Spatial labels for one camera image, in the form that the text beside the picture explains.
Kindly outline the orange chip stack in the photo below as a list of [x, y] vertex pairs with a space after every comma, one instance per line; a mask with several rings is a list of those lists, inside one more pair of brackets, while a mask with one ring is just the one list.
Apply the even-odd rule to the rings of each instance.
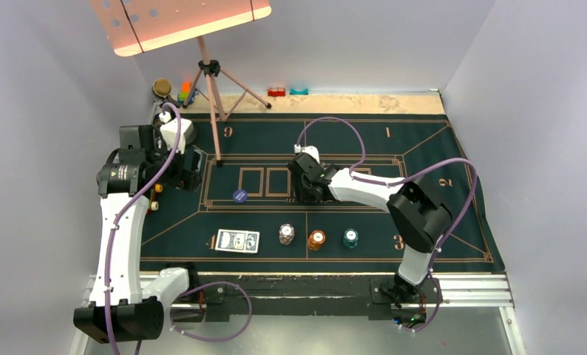
[[326, 241], [326, 235], [321, 230], [312, 231], [308, 237], [308, 248], [311, 251], [318, 251]]

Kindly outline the teal chip stack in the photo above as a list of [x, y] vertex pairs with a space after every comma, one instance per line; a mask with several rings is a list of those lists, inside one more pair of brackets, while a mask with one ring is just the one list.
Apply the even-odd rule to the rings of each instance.
[[345, 230], [345, 232], [343, 234], [343, 238], [342, 238], [342, 242], [345, 247], [347, 247], [349, 249], [353, 249], [353, 248], [357, 247], [358, 241], [359, 241], [359, 233], [357, 232], [357, 230], [355, 230], [355, 229], [346, 229]]

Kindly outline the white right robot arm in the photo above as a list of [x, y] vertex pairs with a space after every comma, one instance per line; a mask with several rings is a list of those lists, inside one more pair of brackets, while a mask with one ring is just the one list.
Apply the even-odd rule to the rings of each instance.
[[435, 244], [453, 217], [433, 183], [425, 177], [408, 181], [323, 166], [312, 155], [295, 154], [287, 164], [296, 201], [352, 202], [388, 213], [404, 242], [404, 256], [395, 275], [397, 295], [412, 301], [424, 291]]

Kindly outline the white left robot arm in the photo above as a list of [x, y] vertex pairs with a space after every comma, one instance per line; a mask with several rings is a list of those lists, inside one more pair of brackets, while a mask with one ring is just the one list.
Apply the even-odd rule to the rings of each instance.
[[74, 326], [100, 344], [157, 339], [172, 303], [200, 295], [193, 263], [169, 264], [147, 286], [140, 284], [140, 251], [146, 216], [158, 208], [161, 189], [195, 191], [205, 153], [186, 118], [161, 126], [122, 126], [120, 146], [96, 175], [102, 212], [101, 250], [87, 305], [76, 308]]

